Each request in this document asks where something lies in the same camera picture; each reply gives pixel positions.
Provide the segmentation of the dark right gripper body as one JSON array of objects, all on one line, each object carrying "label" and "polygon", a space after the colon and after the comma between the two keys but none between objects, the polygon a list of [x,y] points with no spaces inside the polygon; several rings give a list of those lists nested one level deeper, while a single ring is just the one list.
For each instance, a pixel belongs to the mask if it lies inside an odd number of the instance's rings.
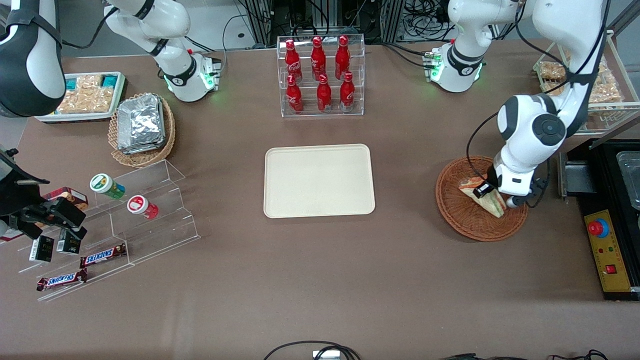
[{"label": "dark right gripper body", "polygon": [[14,159],[17,153],[16,149],[0,150],[0,216],[2,217],[43,203],[40,186],[51,183],[50,180],[35,177],[18,166]]}]

